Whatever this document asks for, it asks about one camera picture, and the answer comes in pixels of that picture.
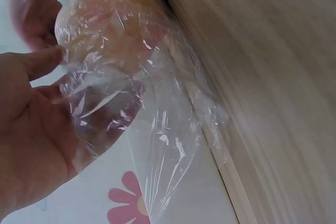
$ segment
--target wooden cabinet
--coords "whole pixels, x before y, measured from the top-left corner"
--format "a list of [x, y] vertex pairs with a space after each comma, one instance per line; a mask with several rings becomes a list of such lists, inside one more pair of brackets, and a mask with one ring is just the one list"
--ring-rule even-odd
[[336, 0], [168, 1], [229, 111], [240, 223], [336, 223]]

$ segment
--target pink flower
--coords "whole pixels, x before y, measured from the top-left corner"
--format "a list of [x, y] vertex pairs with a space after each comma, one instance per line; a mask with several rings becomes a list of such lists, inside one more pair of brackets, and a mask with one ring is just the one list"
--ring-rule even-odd
[[126, 172], [122, 176], [122, 183], [133, 194], [117, 188], [109, 191], [110, 200], [127, 204], [112, 208], [107, 214], [109, 222], [111, 224], [126, 224], [134, 220], [132, 224], [150, 224], [139, 182], [134, 172]]

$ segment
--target bun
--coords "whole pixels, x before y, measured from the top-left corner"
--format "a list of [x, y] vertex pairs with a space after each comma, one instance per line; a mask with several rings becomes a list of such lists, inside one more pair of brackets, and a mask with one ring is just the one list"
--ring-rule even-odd
[[55, 35], [68, 63], [104, 61], [126, 74], [145, 64], [166, 33], [162, 0], [71, 0]]

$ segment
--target wooden edge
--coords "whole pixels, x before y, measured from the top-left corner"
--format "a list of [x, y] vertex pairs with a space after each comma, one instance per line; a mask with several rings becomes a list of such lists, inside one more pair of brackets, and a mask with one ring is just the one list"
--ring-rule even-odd
[[[186, 57], [190, 56], [182, 55], [181, 51], [176, 47], [174, 39], [165, 37], [165, 44], [168, 47], [168, 50], [173, 60], [177, 62], [177, 64], [175, 65], [178, 67], [179, 71], [183, 73], [185, 69], [187, 69], [184, 66], [184, 62], [186, 62]], [[207, 120], [207, 118], [204, 117], [204, 110], [207, 110], [208, 107], [204, 104], [203, 101], [201, 101], [201, 99], [197, 97], [197, 86], [186, 80], [183, 80], [183, 83], [185, 91], [189, 96], [190, 102], [196, 112], [196, 115], [202, 123], [202, 129], [205, 135], [205, 139], [213, 154], [213, 158], [233, 205], [233, 209], [236, 213], [238, 222], [240, 224], [258, 224], [256, 216], [254, 215], [253, 209], [250, 205], [247, 194], [243, 187], [242, 181], [240, 180], [237, 169], [229, 154], [229, 149], [225, 144], [224, 138], [228, 137], [225, 126], [215, 126], [218, 128], [217, 130], [220, 134], [216, 134], [216, 139], [214, 139], [213, 122]]]

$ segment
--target plastic wrap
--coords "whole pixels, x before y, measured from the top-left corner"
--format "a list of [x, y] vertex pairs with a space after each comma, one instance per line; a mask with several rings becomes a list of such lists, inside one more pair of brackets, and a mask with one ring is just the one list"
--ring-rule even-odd
[[[99, 3], [104, 3], [101, 10]], [[164, 6], [162, 0], [150, 3]], [[80, 139], [73, 163], [80, 172], [128, 127], [148, 134], [146, 143], [134, 135], [128, 140], [156, 223], [197, 155], [204, 129], [208, 142], [220, 149], [225, 109], [209, 92], [197, 58], [161, 4], [156, 14], [137, 0], [71, 0], [69, 5], [70, 18], [57, 23], [56, 36], [68, 50], [62, 92]]]

